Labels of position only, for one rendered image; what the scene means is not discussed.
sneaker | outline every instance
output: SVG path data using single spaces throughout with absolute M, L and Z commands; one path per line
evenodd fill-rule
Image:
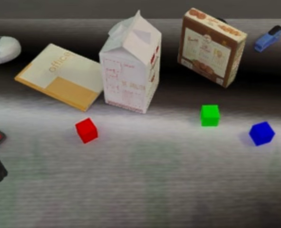
M 20 43 L 12 37 L 0 37 L 0 64 L 9 62 L 21 53 Z

gray table surface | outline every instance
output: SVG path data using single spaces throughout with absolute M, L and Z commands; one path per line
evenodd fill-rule
M 15 82 L 25 65 L 0 66 L 0 228 L 281 228 L 281 83 L 163 74 L 145 115 L 102 96 L 83 113 Z M 203 104 L 218 127 L 200 126 Z M 99 138 L 83 144 L 87 117 Z M 276 136 L 255 147 L 261 121 Z

blue stapler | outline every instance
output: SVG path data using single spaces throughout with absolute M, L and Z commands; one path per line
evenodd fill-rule
M 264 51 L 271 44 L 277 42 L 281 37 L 281 26 L 274 26 L 268 33 L 259 38 L 254 45 L 254 49 L 258 52 Z

